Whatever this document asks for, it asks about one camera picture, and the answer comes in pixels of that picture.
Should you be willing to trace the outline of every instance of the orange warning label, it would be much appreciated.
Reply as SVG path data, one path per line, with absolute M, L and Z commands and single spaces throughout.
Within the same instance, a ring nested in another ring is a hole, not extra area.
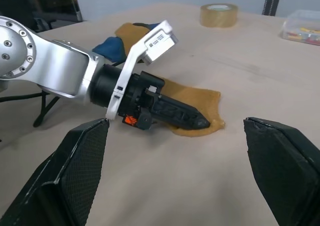
M 125 117 L 124 121 L 127 124 L 132 125 L 132 126 L 134 126 L 137 123 L 137 119 L 136 118 L 134 118 L 132 116 L 128 116 L 128 115 Z

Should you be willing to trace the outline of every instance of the beige table surface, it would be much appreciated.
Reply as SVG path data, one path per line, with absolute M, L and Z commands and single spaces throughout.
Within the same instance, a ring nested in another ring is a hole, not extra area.
M 222 95 L 226 128 L 200 138 L 176 136 L 161 125 L 141 131 L 120 118 L 111 122 L 88 226 L 276 226 L 251 171 L 243 119 L 297 127 L 320 145 L 320 47 L 281 39 L 281 18 L 240 13 L 235 27 L 212 29 L 199 24 L 199 12 L 161 3 L 42 34 L 92 49 L 122 23 L 167 19 L 179 44 L 137 71 Z M 38 91 L 20 83 L 1 95 Z M 105 114 L 61 100 L 33 129 L 39 110 L 39 98 L 0 104 L 1 214 L 70 129 Z

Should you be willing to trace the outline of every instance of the clear plastic box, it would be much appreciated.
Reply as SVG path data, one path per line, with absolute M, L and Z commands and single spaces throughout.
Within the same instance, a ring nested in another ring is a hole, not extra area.
M 320 46 L 320 11 L 297 10 L 289 15 L 282 38 Z

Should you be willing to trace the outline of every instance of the brown cloth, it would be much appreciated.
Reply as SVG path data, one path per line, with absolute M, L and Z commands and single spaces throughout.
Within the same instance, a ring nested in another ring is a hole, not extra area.
M 149 31 L 146 27 L 135 26 L 130 22 L 126 22 L 114 33 L 122 39 L 125 55 L 128 56 L 132 45 L 136 44 L 143 36 L 149 33 Z
M 128 56 L 132 45 L 137 43 L 149 31 L 146 27 L 136 26 L 127 22 L 115 31 L 115 35 L 122 39 L 125 54 Z M 187 137 L 200 137 L 212 134 L 225 127 L 225 122 L 220 118 L 218 113 L 220 92 L 187 87 L 168 79 L 163 79 L 165 85 L 161 90 L 161 94 L 195 107 L 211 123 L 210 127 L 199 130 L 184 130 L 167 124 L 174 134 Z
M 218 112 L 220 92 L 188 87 L 166 78 L 163 79 L 165 85 L 161 90 L 161 94 L 195 107 L 211 123 L 210 127 L 199 130 L 185 130 L 167 124 L 174 134 L 187 137 L 200 137 L 212 134 L 225 127 L 225 122 L 220 118 Z

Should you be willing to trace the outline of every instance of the black object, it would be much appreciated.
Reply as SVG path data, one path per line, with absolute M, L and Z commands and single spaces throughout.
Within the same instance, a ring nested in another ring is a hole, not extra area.
M 49 103 L 48 105 L 46 105 L 46 97 L 47 94 L 46 92 L 42 91 L 42 97 L 41 97 L 41 111 L 39 116 L 35 119 L 35 121 L 33 122 L 33 127 L 37 128 L 39 127 L 42 122 L 45 119 L 45 116 L 47 115 L 47 113 L 49 112 L 49 110 L 56 104 L 56 102 L 60 99 L 59 97 L 54 97 Z
M 320 225 L 320 151 L 299 130 L 244 120 L 255 181 L 279 226 Z
M 121 69 L 106 64 L 94 79 L 91 101 L 107 107 Z M 186 130 L 205 129 L 210 122 L 195 108 L 160 94 L 165 81 L 147 72 L 133 74 L 124 92 L 118 115 L 123 123 L 147 130 L 157 119 Z
M 140 26 L 140 27 L 147 28 L 147 29 L 150 30 L 150 31 L 154 29 L 154 27 L 151 26 L 150 24 L 143 23 L 143 22 L 134 22 L 133 25 L 134 25 L 134 26 Z
M 71 130 L 33 173 L 0 226 L 84 226 L 101 177 L 109 122 Z
M 44 94 L 43 92 L 38 92 L 38 93 L 18 95 L 18 96 L 0 97 L 0 103 L 7 102 L 7 101 L 27 100 L 27 99 L 37 98 L 37 97 L 43 96 L 43 94 Z
M 279 0 L 265 0 L 262 15 L 275 16 Z

